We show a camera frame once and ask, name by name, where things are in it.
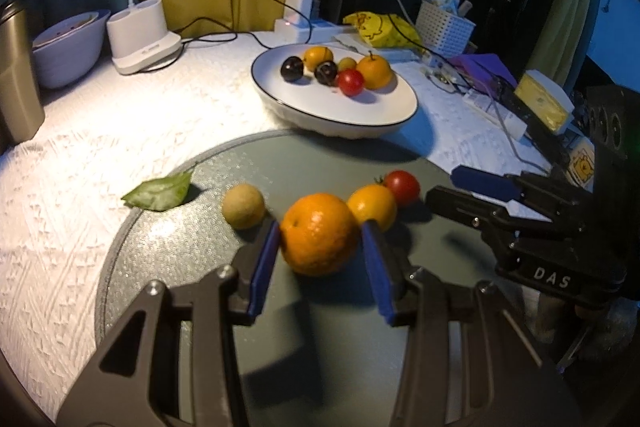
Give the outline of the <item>red cherry tomato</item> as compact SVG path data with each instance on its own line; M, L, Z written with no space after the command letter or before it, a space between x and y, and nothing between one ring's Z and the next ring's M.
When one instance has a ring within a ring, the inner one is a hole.
M376 182L390 190L400 208L411 207L420 199L420 183L406 170L393 170L380 176Z
M357 69L344 69L338 73L337 87L346 96L357 96L364 89L364 78Z

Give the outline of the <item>small orange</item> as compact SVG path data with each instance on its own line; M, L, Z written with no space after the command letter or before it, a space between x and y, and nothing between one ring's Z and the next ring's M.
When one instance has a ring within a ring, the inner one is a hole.
M397 217L397 204L393 193L382 184L369 184L358 188L347 199L347 207L360 225L374 220L383 231L388 231Z

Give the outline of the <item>orange with stem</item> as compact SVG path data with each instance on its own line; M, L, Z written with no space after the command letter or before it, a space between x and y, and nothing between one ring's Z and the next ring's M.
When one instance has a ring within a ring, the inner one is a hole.
M385 88L393 79L394 73L384 57L369 53L356 65L363 77L364 87L368 90Z

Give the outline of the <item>tan longan fruit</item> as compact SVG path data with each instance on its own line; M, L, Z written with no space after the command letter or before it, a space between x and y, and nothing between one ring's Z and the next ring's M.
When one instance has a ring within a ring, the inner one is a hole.
M236 231L254 228L266 214L264 196L254 185L236 184L224 194L221 213L228 225Z

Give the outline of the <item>large mandarin orange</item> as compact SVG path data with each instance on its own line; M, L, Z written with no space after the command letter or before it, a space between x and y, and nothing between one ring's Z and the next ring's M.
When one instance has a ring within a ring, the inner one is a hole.
M284 261L305 277L340 271L359 242L359 225L346 202L328 193L296 200L286 210L280 231Z

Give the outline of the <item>red cherry tomato front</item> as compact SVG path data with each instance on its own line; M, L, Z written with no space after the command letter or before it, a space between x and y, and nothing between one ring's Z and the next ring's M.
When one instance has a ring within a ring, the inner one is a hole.
M364 78L357 69L344 69L338 73L337 87L346 96L357 96L364 89Z

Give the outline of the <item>small yellow-green fruit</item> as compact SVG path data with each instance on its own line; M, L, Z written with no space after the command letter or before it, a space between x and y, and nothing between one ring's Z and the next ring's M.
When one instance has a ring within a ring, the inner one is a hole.
M337 63L337 70L344 72L344 70L355 69L357 62L352 57L343 57L341 61Z

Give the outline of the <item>dark cherry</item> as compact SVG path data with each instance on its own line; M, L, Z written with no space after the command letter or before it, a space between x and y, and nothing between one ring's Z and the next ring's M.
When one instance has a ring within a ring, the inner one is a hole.
M286 82L295 82L305 75L304 61L299 56L287 57L280 68L280 75Z
M337 85L338 69L337 65L331 61L323 61L314 69L314 78L326 87Z

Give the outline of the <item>small orange kumquat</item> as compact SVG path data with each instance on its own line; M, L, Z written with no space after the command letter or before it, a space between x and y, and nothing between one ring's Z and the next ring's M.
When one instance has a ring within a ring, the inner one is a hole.
M333 60L333 52L327 46L311 46L303 54L303 63L309 72L314 72L321 63Z

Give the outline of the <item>yellow tissue box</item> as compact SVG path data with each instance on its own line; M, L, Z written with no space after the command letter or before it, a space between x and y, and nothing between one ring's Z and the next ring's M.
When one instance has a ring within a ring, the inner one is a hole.
M526 70L514 93L555 135L562 134L573 120L575 105L570 97L538 70Z

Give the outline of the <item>green leaf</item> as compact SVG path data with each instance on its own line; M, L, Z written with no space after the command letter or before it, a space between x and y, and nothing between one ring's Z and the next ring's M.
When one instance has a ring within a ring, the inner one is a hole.
M131 208L164 212L183 203L188 195L192 170L171 176L144 181L122 196L122 201Z

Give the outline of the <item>white power strip with charger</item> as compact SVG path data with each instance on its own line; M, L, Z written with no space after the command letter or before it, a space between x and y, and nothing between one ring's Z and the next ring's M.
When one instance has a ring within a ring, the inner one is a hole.
M283 16L274 21L273 31L288 43L324 43L345 32L346 26L312 18L314 0L284 0Z

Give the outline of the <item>steel tumbler with lid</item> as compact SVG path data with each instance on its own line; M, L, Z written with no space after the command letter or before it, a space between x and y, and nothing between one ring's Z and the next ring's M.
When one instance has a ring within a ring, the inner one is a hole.
M31 140L44 121L26 10L17 0L1 5L0 48L1 153L4 153L13 145Z

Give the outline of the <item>lavender mixing bowl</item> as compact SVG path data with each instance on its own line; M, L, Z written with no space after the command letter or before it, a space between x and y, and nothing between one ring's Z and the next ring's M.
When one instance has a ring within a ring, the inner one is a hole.
M98 60L110 10L80 13L49 27L32 40L40 87L60 89L85 76Z

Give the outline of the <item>white desk lamp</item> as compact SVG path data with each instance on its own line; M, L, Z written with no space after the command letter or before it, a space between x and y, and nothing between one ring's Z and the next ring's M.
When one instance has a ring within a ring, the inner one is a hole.
M106 22L112 63L129 76L165 67L183 50L181 37L167 27L162 0L127 0Z

